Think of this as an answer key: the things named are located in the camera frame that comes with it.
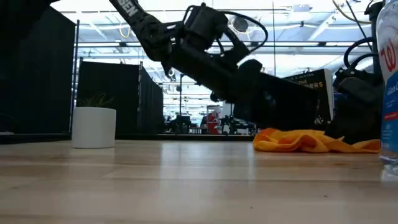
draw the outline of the yellow cloth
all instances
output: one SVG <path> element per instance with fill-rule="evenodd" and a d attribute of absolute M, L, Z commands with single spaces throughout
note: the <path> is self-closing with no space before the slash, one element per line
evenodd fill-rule
<path fill-rule="evenodd" d="M 345 153 L 378 153 L 380 140 L 363 141 L 353 145 L 341 139 L 324 135 L 323 131 L 296 130 L 279 131 L 268 128 L 254 138 L 254 148 L 266 152 L 345 152 Z"/>

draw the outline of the water bottle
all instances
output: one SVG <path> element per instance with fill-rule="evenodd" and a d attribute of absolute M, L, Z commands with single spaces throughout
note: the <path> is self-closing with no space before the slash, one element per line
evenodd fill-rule
<path fill-rule="evenodd" d="M 398 175 L 398 0 L 386 1 L 377 17 L 377 47 L 386 84 L 383 101 L 381 155 L 385 170 Z"/>

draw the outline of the wooden table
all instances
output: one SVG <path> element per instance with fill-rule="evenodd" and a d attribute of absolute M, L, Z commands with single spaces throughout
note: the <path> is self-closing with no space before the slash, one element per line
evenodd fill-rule
<path fill-rule="evenodd" d="M 377 155 L 256 153 L 246 142 L 0 146 L 0 223 L 396 223 Z"/>

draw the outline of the cable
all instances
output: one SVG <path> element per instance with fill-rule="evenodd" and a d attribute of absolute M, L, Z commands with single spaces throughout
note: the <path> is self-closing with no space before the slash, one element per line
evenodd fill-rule
<path fill-rule="evenodd" d="M 220 54 L 224 54 L 224 46 L 219 39 L 217 39 L 217 44 L 220 47 Z"/>
<path fill-rule="evenodd" d="M 251 18 L 249 16 L 245 16 L 245 15 L 242 15 L 240 13 L 237 13 L 237 12 L 229 12 L 229 11 L 220 11 L 220 12 L 222 12 L 224 14 L 227 14 L 227 15 L 233 15 L 233 16 L 242 17 L 243 19 L 249 20 L 252 23 L 258 25 L 264 31 L 264 33 L 266 35 L 266 38 L 257 47 L 251 49 L 250 53 L 253 53 L 255 50 L 259 49 L 260 47 L 262 47 L 267 42 L 267 40 L 268 40 L 268 30 L 259 21 L 255 20 L 255 19 L 253 19 L 253 18 Z"/>
<path fill-rule="evenodd" d="M 122 35 L 122 37 L 124 37 L 124 38 L 129 38 L 129 36 L 130 36 L 130 27 L 129 27 L 129 32 L 127 33 L 127 35 L 124 35 L 123 34 L 123 32 L 122 32 L 122 22 L 120 22 L 120 27 L 119 27 L 119 31 L 120 31 L 120 35 Z"/>
<path fill-rule="evenodd" d="M 272 26 L 275 27 L 274 1 L 272 1 Z M 276 40 L 275 40 L 275 31 L 274 30 L 273 30 L 272 34 L 274 35 L 274 76 L 276 77 Z"/>
<path fill-rule="evenodd" d="M 185 20 L 187 19 L 188 13 L 190 12 L 191 9 L 193 9 L 195 6 L 194 5 L 190 5 L 187 7 L 187 10 L 185 11 L 184 17 L 182 19 L 182 22 L 185 22 Z"/>
<path fill-rule="evenodd" d="M 371 2 L 369 2 L 369 4 L 366 6 L 365 12 L 371 7 L 373 0 L 371 0 Z"/>
<path fill-rule="evenodd" d="M 361 24 L 358 22 L 358 19 L 356 18 L 355 13 L 354 13 L 354 11 L 353 11 L 353 8 L 351 7 L 351 5 L 349 4 L 349 2 L 348 2 L 347 0 L 346 0 L 346 3 L 347 3 L 347 6 L 349 7 L 349 10 L 351 11 L 351 13 L 352 13 L 354 19 L 355 19 L 355 22 L 357 23 L 359 29 L 361 30 L 363 37 L 366 38 L 366 34 L 365 34 L 365 32 L 363 31 L 363 29 L 362 29 L 362 27 L 361 27 Z M 371 49 L 371 51 L 372 51 L 372 47 L 371 47 L 371 44 L 370 44 L 369 42 L 368 42 L 368 46 L 369 46 L 369 49 Z"/>
<path fill-rule="evenodd" d="M 228 27 L 223 27 L 224 29 L 224 34 L 229 38 L 229 40 L 232 42 L 233 45 L 239 44 L 240 40 L 238 36 Z"/>
<path fill-rule="evenodd" d="M 337 8 L 337 10 L 341 13 L 341 15 L 343 15 L 345 18 L 347 18 L 348 20 L 351 20 L 351 21 L 353 21 L 353 22 L 356 22 L 355 21 L 355 19 L 353 19 L 353 18 L 351 18 L 351 17 L 349 17 L 349 16 L 347 16 L 344 12 L 343 12 L 343 10 L 341 10 L 341 8 L 339 7 L 339 5 L 335 2 L 335 0 L 331 0 L 332 2 L 333 2 L 333 4 L 335 5 L 335 7 Z M 372 24 L 372 22 L 368 22 L 368 21 L 358 21 L 359 23 L 362 23 L 362 24 Z"/>
<path fill-rule="evenodd" d="M 349 67 L 351 66 L 350 63 L 349 63 L 349 60 L 348 60 L 348 56 L 349 56 L 349 53 L 351 53 L 351 51 L 352 51 L 354 48 L 356 48 L 357 46 L 359 46 L 359 45 L 361 45 L 361 44 L 364 44 L 364 43 L 367 43 L 367 42 L 373 42 L 373 41 L 374 41 L 373 37 L 367 37 L 367 38 L 363 38 L 363 39 L 361 39 L 361 40 L 355 42 L 353 45 L 351 45 L 350 47 L 348 47 L 348 48 L 347 48 L 347 51 L 344 53 L 344 65 L 345 65 L 347 68 L 349 68 Z"/>
<path fill-rule="evenodd" d="M 358 65 L 358 63 L 359 63 L 360 61 L 362 61 L 363 59 L 365 59 L 365 58 L 367 58 L 367 57 L 378 57 L 378 56 L 379 56 L 379 54 L 377 54 L 377 53 L 367 53 L 367 54 L 364 54 L 364 55 L 358 57 L 349 67 L 350 67 L 350 68 L 356 68 L 356 66 Z"/>

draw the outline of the blue label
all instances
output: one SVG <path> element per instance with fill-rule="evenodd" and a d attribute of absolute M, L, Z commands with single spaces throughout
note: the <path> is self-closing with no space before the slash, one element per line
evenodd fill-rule
<path fill-rule="evenodd" d="M 398 72 L 387 81 L 383 102 L 381 147 L 398 152 Z"/>

